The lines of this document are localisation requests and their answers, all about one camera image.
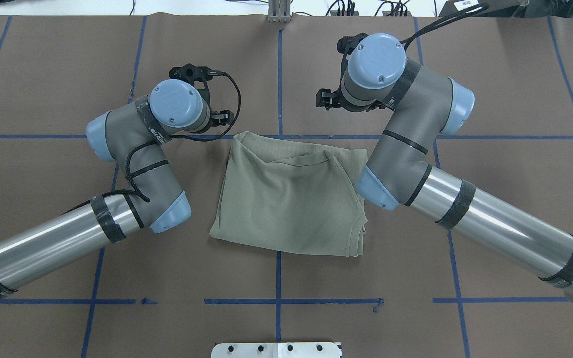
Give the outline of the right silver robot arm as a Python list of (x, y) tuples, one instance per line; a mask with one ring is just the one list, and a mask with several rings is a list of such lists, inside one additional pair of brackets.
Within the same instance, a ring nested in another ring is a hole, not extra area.
[(427, 161), (439, 136), (454, 134), (468, 120), (476, 98), (457, 80), (409, 57), (406, 45), (388, 33), (340, 38), (339, 84), (316, 95), (316, 106), (326, 110), (391, 111), (356, 192), (382, 209), (418, 211), (516, 263), (573, 304), (573, 234)]

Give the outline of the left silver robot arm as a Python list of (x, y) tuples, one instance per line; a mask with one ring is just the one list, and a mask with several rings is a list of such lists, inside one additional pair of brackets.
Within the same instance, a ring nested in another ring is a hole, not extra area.
[(185, 64), (150, 94), (89, 122), (86, 138), (95, 154), (123, 170), (128, 189), (96, 195), (46, 223), (0, 242), (0, 301), (19, 288), (129, 234), (148, 227), (163, 233), (191, 216), (162, 145), (173, 139), (206, 142), (212, 127), (231, 129), (239, 111), (213, 111), (208, 82), (232, 76)]

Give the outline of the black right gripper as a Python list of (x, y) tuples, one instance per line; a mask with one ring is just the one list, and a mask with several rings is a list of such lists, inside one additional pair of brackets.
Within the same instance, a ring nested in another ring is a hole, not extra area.
[(396, 38), (386, 33), (344, 36), (337, 42), (343, 55), (339, 88), (320, 88), (316, 108), (350, 112), (395, 109), (389, 93), (396, 84)]

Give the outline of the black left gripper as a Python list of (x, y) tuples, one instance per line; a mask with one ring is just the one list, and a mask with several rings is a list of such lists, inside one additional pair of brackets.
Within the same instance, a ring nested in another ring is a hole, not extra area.
[(185, 64), (169, 70), (174, 89), (173, 104), (179, 103), (181, 109), (169, 115), (169, 126), (175, 126), (185, 132), (206, 132), (217, 125), (229, 125), (233, 113), (229, 110), (214, 111), (211, 108), (208, 81), (217, 75), (216, 70), (206, 66)]

